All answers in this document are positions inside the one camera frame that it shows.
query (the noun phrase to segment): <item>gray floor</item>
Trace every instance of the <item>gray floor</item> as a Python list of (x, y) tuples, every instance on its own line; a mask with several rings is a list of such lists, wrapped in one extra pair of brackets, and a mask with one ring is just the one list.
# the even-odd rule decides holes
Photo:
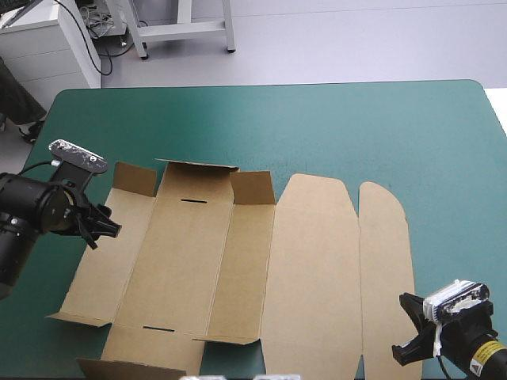
[[(174, 0), (135, 0), (149, 24), (171, 22)], [(238, 50), (221, 38), (149, 45), (114, 59), (103, 87), (223, 86), (471, 78), (507, 87), (507, 0), (231, 0)], [(196, 21), (221, 0), (194, 0)], [(112, 49), (117, 40), (109, 40)], [(0, 133), (0, 173), (29, 146)]]

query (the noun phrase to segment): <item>green table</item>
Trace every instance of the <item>green table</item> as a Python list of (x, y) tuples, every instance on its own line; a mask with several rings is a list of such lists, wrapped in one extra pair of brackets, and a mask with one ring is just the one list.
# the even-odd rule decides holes
[[(406, 210), (417, 292), (455, 278), (488, 283), (507, 338), (507, 141), (476, 82), (69, 90), (29, 163), (49, 159), (55, 139), (159, 172), (162, 157), (270, 169), (277, 196), (296, 172), (341, 178), (356, 206), (359, 184), (377, 182)], [(93, 180), (94, 202), (111, 179), (112, 170)], [(0, 375), (80, 376), (74, 358), (100, 356), (108, 328), (44, 319), (59, 309), (84, 246), (39, 240), (0, 302)], [(262, 371), (260, 350), (208, 345), (202, 370)], [(425, 377), (442, 377), (433, 361)]]

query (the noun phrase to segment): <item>cardboard flap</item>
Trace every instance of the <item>cardboard flap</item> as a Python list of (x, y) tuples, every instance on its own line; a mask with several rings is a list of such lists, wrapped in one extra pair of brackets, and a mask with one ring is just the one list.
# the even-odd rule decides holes
[(273, 204), (234, 205), (208, 323), (209, 336), (221, 336), (221, 341), (230, 343), (258, 339), (274, 213)]
[(203, 342), (240, 344), (242, 346), (257, 342), (259, 340), (259, 338), (239, 338), (234, 336), (196, 336), (193, 339)]
[(343, 182), (335, 178), (306, 174), (294, 174), (291, 177), (276, 207), (290, 207), (313, 213), (343, 214), (357, 218)]
[(101, 359), (173, 368), (197, 376), (203, 351), (204, 342), (190, 334), (112, 325)]
[(229, 173), (237, 168), (169, 161), (158, 189), (159, 198), (187, 202), (231, 202)]
[(419, 380), (422, 363), (401, 367), (386, 349), (417, 333), (398, 296), (414, 293), (409, 229), (398, 200), (372, 182), (360, 186), (364, 371), (368, 380)]
[(217, 165), (217, 164), (208, 164), (205, 162), (190, 162), (190, 161), (179, 161), (179, 160), (169, 160), (167, 158), (156, 158), (157, 161), (164, 161), (169, 162), (172, 164), (182, 164), (182, 165), (193, 165), (193, 166), (206, 166), (210, 168), (225, 168), (232, 171), (238, 170), (239, 167), (237, 166), (230, 166), (230, 165)]
[(86, 248), (57, 317), (96, 325), (113, 322), (139, 253), (155, 198), (112, 188), (106, 206), (122, 225), (116, 239), (101, 237), (98, 248)]
[(89, 325), (95, 327), (103, 327), (111, 323), (111, 321), (103, 321), (101, 319), (92, 317), (82, 317), (80, 315), (73, 315), (69, 313), (58, 312), (48, 315), (46, 318), (58, 319), (60, 321), (74, 322), (81, 325)]
[(359, 224), (340, 180), (292, 176), (276, 206), (268, 272), (261, 326), (267, 372), (354, 378)]
[(275, 204), (270, 172), (231, 173), (234, 204)]
[(186, 375), (183, 370), (140, 363), (78, 359), (78, 364), (89, 380), (178, 380)]
[(117, 162), (114, 168), (112, 186), (126, 192), (143, 196), (154, 196), (157, 172), (140, 166)]

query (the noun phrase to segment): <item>cardboard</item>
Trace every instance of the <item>cardboard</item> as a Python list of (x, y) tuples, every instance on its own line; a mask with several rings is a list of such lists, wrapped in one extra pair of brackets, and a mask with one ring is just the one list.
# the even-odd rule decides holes
[(149, 378), (150, 380), (178, 380), (185, 373), (180, 370), (151, 367), (146, 364), (128, 362), (107, 362), (104, 360), (78, 359), (79, 367), (87, 378), (101, 380), (135, 380)]
[[(361, 307), (372, 304), (361, 298), (361, 284), (369, 283), (366, 276), (383, 276), (369, 261), (378, 255), (360, 253), (360, 241), (368, 247), (383, 236), (375, 224), (360, 234), (342, 182), (296, 174), (277, 205), (269, 172), (168, 161), (158, 191), (155, 183), (153, 171), (116, 166), (106, 204), (123, 225), (121, 234), (85, 251), (60, 311), (51, 316), (112, 323), (101, 360), (80, 362), (87, 377), (117, 378), (130, 364), (138, 378), (144, 371), (158, 376), (153, 368), (195, 375), (203, 340), (259, 339), (269, 373), (354, 377), (363, 351)], [(376, 203), (362, 207), (376, 210)], [(381, 221), (393, 223), (393, 239), (400, 229), (407, 232), (397, 221)], [(406, 249), (398, 254), (410, 258)], [(413, 289), (413, 277), (411, 267), (406, 270), (410, 260), (400, 265), (412, 283), (401, 293)], [(382, 295), (391, 297), (387, 288)], [(398, 323), (386, 321), (391, 328), (384, 330)], [(383, 341), (371, 341), (374, 357)]]
[(359, 264), (359, 224), (343, 183), (292, 176), (273, 227), (261, 333), (267, 373), (354, 378)]
[(359, 223), (365, 377), (419, 380), (422, 363), (401, 367), (390, 350), (393, 342), (407, 342), (416, 334), (398, 300), (404, 292), (415, 293), (405, 212), (388, 190), (365, 182), (360, 186)]

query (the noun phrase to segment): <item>black cable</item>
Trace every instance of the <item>black cable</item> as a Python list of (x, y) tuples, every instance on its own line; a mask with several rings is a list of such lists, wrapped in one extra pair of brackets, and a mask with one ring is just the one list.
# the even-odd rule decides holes
[[(143, 21), (143, 20), (139, 20), (139, 22), (142, 22), (145, 26), (148, 26), (148, 23)], [(127, 47), (125, 50), (123, 50), (121, 53), (118, 53), (118, 54), (99, 54), (100, 57), (111, 57), (111, 58), (115, 58), (115, 57), (121, 57), (123, 54), (127, 54), (132, 48), (134, 47), (134, 43), (132, 42), (130, 44), (129, 47)]]
[(442, 370), (442, 372), (444, 372), (445, 378), (447, 380), (452, 380), (451, 376), (449, 376), (449, 373), (445, 369), (445, 365), (444, 365), (444, 362), (442, 361), (442, 357), (441, 356), (437, 356), (436, 358), (438, 359), (438, 363), (440, 364), (440, 369)]
[(33, 164), (33, 165), (30, 165), (30, 166), (27, 166), (22, 171), (20, 171), (17, 175), (20, 176), (21, 174), (25, 174), (26, 172), (28, 172), (29, 170), (32, 170), (32, 169), (36, 168), (37, 166), (50, 165), (50, 164), (51, 164), (51, 161), (42, 161), (42, 162), (39, 162), (37, 164)]
[(112, 60), (111, 60), (111, 57), (109, 57), (109, 64), (111, 65), (110, 68), (109, 68), (109, 72), (103, 73), (97, 67), (97, 65), (95, 64), (95, 61), (93, 61), (92, 53), (90, 52), (90, 47), (88, 46), (88, 43), (86, 42), (85, 34), (82, 32), (81, 27), (79, 26), (78, 20), (76, 20), (76, 17), (74, 16), (74, 14), (71, 12), (70, 9), (67, 8), (67, 6), (65, 6), (64, 4), (62, 4), (62, 2), (60, 0), (53, 0), (53, 1), (56, 2), (57, 4), (60, 4), (70, 14), (70, 16), (72, 17), (72, 19), (74, 20), (75, 24), (78, 27), (79, 32), (81, 33), (82, 40), (83, 40), (83, 42), (85, 43), (85, 46), (86, 46), (86, 51), (88, 52), (88, 56), (90, 57), (90, 59), (92, 61), (92, 64), (93, 64), (93, 67), (95, 67), (95, 70), (98, 71), (100, 73), (100, 75), (104, 75), (104, 76), (111, 75), (111, 73), (112, 73)]

